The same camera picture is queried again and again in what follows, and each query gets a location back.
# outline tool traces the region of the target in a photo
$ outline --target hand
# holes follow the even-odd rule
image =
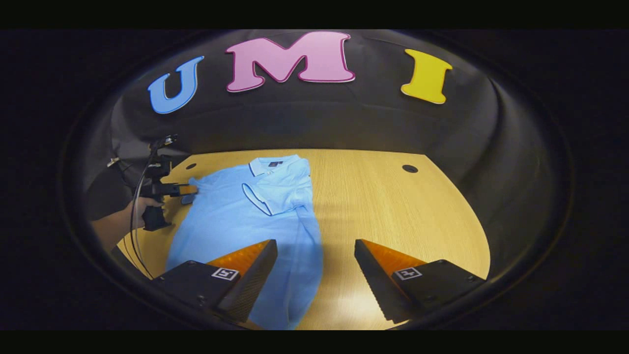
[[[125,213],[129,216],[131,216],[131,208],[133,206],[133,200],[129,202],[129,205],[126,206],[125,208]],[[133,211],[133,226],[135,226],[135,228],[139,228],[139,227],[144,227],[144,219],[142,218],[142,215],[144,214],[144,211],[146,211],[147,207],[162,207],[164,206],[164,203],[160,203],[158,201],[156,201],[153,198],[145,198],[145,197],[139,197],[138,198],[138,204],[136,205],[136,209]]]

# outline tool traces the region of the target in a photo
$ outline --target pink letter m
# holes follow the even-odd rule
[[[236,44],[227,49],[234,55],[234,77],[227,85],[229,92],[241,92],[264,84],[264,78],[256,75],[258,64],[275,81],[283,83],[290,77],[301,59],[306,58],[306,68],[298,77],[312,83],[346,83],[356,75],[347,70],[343,43],[350,38],[346,33],[310,32],[303,35],[290,48],[258,38]]]

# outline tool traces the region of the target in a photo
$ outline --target shirt sleeve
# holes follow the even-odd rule
[[[269,216],[297,207],[310,209],[312,205],[312,181],[307,159],[295,161],[256,183],[244,183],[242,188],[245,196]]]

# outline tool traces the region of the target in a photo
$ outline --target blue letter u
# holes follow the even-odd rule
[[[196,64],[203,60],[203,56],[194,58],[189,62],[181,64],[176,71],[181,74],[181,92],[173,98],[166,97],[166,88],[164,82],[170,76],[166,74],[155,80],[149,87],[148,91],[151,95],[151,105],[153,110],[159,114],[168,114],[174,112],[186,103],[190,102],[196,92]]]

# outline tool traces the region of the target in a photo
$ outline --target polo shirt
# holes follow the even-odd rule
[[[189,183],[198,193],[175,233],[167,270],[275,239],[277,260],[249,319],[265,329],[296,328],[323,273],[308,160],[257,158]]]

